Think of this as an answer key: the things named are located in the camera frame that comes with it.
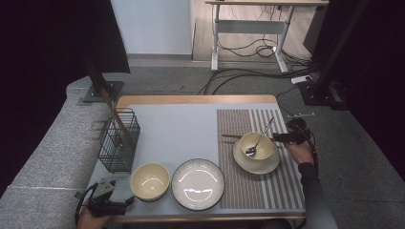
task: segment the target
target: black wire basket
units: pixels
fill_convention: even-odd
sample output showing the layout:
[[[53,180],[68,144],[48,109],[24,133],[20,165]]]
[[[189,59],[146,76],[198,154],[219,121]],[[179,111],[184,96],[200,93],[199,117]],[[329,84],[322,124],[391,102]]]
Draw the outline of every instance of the black wire basket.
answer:
[[[119,109],[117,111],[123,125],[129,132],[126,135],[120,128],[117,121],[110,118],[101,135],[101,149],[98,159],[110,173],[131,174],[134,163],[135,150],[140,133],[140,126],[137,117],[132,109]]]

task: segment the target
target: hand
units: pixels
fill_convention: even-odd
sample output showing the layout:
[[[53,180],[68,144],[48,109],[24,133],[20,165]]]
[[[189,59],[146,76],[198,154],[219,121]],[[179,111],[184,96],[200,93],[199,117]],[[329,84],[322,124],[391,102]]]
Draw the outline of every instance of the hand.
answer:
[[[110,219],[111,216],[104,216],[95,218],[90,210],[83,206],[80,212],[80,218],[77,223],[77,229],[102,229],[104,224]]]
[[[309,144],[305,141],[299,145],[293,145],[289,142],[284,142],[284,147],[286,147],[291,154],[292,159],[297,163],[309,162],[313,164],[312,149]]]

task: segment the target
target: wooden floor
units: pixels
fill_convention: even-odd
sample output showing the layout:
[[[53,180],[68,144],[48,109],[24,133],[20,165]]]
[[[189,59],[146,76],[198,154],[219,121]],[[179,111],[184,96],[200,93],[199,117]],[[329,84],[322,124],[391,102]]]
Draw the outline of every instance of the wooden floor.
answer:
[[[210,61],[211,52],[214,43],[213,36],[213,17],[215,17],[215,7],[205,4],[204,0],[195,1],[195,38],[193,48],[193,60]],[[280,20],[285,21],[288,16],[289,7],[282,7],[282,10],[277,10],[277,7],[260,7],[260,6],[222,6],[220,10],[221,19],[231,20]],[[310,59],[311,55],[303,46],[303,41],[307,34],[310,21],[315,13],[315,7],[296,7],[292,15],[291,24],[289,26],[288,35],[283,47],[283,50],[299,56],[301,58]],[[226,48],[240,48],[253,43],[255,40],[263,39],[263,34],[241,34],[241,33],[220,33],[220,43]],[[276,46],[277,35],[266,34],[265,39],[268,46]],[[250,55],[256,52],[259,46],[264,46],[263,41],[255,42],[252,46],[235,51],[241,55]],[[271,54],[270,50],[263,52],[265,55]],[[238,56],[227,50],[219,50],[219,61],[229,62],[276,62],[274,55],[270,58],[264,58],[259,55],[253,56]]]

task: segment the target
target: saucer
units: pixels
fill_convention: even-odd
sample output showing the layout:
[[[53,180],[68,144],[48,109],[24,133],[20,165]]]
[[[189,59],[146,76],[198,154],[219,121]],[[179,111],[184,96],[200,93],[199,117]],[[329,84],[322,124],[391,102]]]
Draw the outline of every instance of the saucer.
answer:
[[[242,155],[241,151],[241,140],[238,139],[233,145],[233,157],[236,162],[246,171],[256,174],[263,175],[271,173],[277,168],[280,163],[281,157],[277,146],[273,143],[273,153],[267,159],[262,161],[251,161],[246,159],[246,156]]]
[[[176,201],[190,210],[201,211],[214,206],[223,196],[224,187],[220,168],[206,159],[184,162],[172,178]]]

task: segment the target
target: white desk leg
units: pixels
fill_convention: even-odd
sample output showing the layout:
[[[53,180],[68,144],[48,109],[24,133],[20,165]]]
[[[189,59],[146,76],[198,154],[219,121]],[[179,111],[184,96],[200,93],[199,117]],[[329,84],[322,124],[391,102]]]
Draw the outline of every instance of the white desk leg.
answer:
[[[216,6],[214,23],[214,47],[212,48],[211,71],[218,70],[218,24],[220,23],[220,5]]]
[[[291,23],[291,17],[292,17],[292,14],[294,13],[294,8],[295,8],[294,6],[289,7],[288,18],[284,24],[283,32],[281,33],[279,43],[277,45],[277,48],[273,47],[274,54],[276,56],[277,62],[280,66],[282,73],[288,72],[286,62],[284,61],[284,55],[281,53],[281,50],[283,49],[284,42],[286,41],[289,24]]]

